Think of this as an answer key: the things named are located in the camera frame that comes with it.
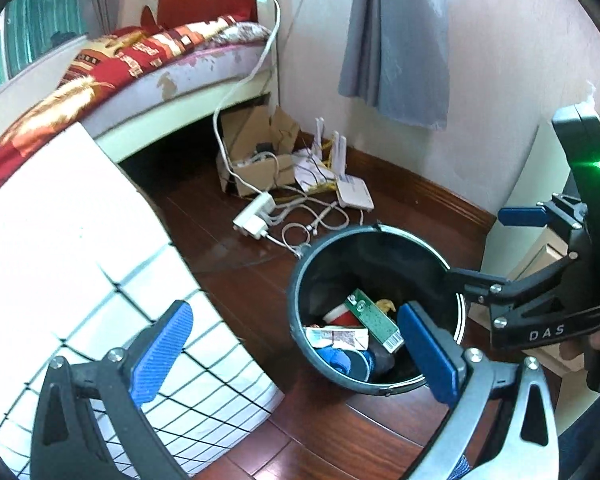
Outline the person's right hand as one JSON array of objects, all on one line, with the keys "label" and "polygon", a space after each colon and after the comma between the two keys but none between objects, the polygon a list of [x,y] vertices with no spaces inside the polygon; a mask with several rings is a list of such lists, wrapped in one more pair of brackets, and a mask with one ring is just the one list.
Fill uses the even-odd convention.
[{"label": "person's right hand", "polygon": [[600,330],[586,337],[570,339],[559,345],[560,357],[566,361],[571,361],[584,352],[586,346],[600,351]]}]

